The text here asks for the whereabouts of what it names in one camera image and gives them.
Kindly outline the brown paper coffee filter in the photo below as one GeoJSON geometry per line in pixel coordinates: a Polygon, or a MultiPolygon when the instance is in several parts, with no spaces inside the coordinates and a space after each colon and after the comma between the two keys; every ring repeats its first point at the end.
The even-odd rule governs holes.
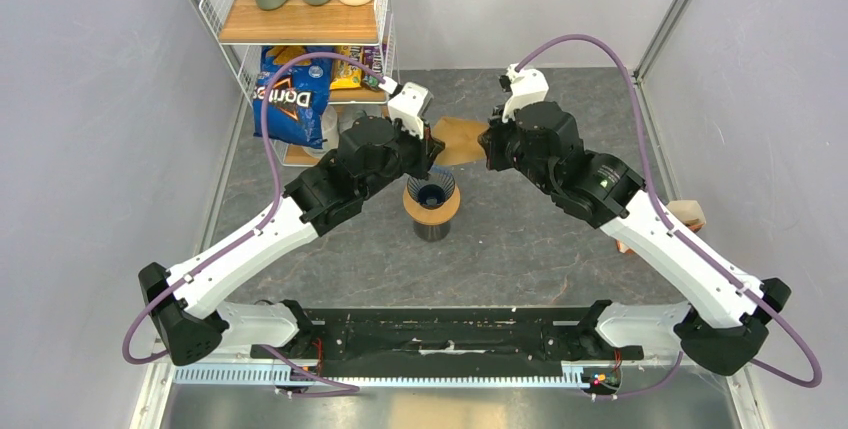
{"type": "Polygon", "coordinates": [[[440,166],[456,166],[486,158],[479,137],[489,128],[486,122],[444,116],[432,128],[432,136],[445,148],[435,158],[440,166]]]}

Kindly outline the glass coffee carafe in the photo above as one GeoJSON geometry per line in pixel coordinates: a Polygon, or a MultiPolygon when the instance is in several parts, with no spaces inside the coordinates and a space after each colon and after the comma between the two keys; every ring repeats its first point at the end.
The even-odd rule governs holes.
{"type": "Polygon", "coordinates": [[[443,240],[451,230],[451,222],[447,221],[441,224],[423,224],[417,221],[413,222],[413,230],[417,237],[421,240],[432,243],[443,240]]]}

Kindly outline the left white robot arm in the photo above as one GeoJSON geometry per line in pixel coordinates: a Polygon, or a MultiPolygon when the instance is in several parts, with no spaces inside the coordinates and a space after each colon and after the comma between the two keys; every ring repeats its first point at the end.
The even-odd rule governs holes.
{"type": "Polygon", "coordinates": [[[400,122],[362,117],[337,148],[287,183],[283,193],[238,231],[193,259],[138,273],[142,315],[155,326],[162,355],[186,366],[233,345],[270,345],[307,354],[314,332],[295,303],[260,308],[227,297],[283,255],[360,214],[365,201],[405,175],[424,178],[445,145],[400,122]]]}

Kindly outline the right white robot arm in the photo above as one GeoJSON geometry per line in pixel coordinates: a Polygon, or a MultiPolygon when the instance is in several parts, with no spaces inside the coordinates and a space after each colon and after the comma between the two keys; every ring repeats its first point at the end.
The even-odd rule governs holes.
{"type": "Polygon", "coordinates": [[[624,305],[600,301],[577,331],[579,349],[601,358],[614,348],[683,352],[730,376],[753,361],[771,316],[791,290],[760,280],[709,248],[669,210],[657,215],[642,176],[614,155],[587,150],[575,118],[551,101],[508,113],[499,105],[478,141],[490,170],[515,169],[565,214],[623,243],[672,284],[684,302],[624,305]]]}

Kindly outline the brown paper coffee filter pack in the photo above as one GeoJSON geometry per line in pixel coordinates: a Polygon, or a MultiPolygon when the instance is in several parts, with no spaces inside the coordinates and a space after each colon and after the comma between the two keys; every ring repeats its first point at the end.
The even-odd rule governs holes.
{"type": "Polygon", "coordinates": [[[706,224],[706,216],[696,200],[671,200],[666,207],[693,233],[700,231],[706,224]]]}

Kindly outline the white toilet paper roll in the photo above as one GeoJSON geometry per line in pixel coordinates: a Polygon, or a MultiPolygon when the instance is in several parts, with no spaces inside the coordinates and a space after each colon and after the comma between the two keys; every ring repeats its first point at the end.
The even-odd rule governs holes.
{"type": "Polygon", "coordinates": [[[321,116],[321,144],[318,148],[305,147],[304,151],[310,157],[320,159],[328,151],[336,149],[339,141],[338,113],[335,108],[328,107],[321,116]]]}

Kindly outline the yellow M&M candy bag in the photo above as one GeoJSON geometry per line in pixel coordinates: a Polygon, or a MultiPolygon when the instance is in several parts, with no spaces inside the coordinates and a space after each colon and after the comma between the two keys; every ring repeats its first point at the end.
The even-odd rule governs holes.
{"type": "MultiPolygon", "coordinates": [[[[336,46],[335,52],[349,59],[362,62],[362,46],[336,46]]],[[[343,60],[336,60],[333,63],[331,91],[355,89],[361,86],[361,81],[362,69],[358,66],[343,60]]]]}

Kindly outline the dark brown candy bag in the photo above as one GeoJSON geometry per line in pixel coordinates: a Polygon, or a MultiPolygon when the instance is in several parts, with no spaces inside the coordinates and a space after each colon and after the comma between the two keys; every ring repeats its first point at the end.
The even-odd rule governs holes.
{"type": "MultiPolygon", "coordinates": [[[[383,74],[383,56],[381,49],[378,46],[364,46],[362,48],[362,63],[373,72],[379,75],[383,74]]],[[[380,81],[377,77],[365,70],[362,71],[362,80],[360,85],[363,88],[378,91],[379,84],[380,81]]]]}

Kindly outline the blue Doritos chip bag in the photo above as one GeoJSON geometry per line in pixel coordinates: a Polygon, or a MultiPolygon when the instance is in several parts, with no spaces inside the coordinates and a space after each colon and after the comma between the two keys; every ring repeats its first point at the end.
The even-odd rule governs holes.
{"type": "MultiPolygon", "coordinates": [[[[261,135],[261,105],[272,76],[291,59],[314,52],[331,52],[331,46],[264,46],[259,74],[252,91],[254,135],[261,135]]],[[[322,115],[330,96],[333,60],[303,60],[285,71],[270,91],[267,132],[271,139],[320,149],[322,115]]]]}

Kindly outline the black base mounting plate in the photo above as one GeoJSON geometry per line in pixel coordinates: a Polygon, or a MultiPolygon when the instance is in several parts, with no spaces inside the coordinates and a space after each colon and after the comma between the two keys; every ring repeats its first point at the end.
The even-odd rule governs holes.
{"type": "Polygon", "coordinates": [[[604,341],[594,325],[609,304],[306,308],[309,325],[278,350],[290,360],[317,360],[327,378],[554,376],[564,362],[675,356],[657,337],[604,341]]]}

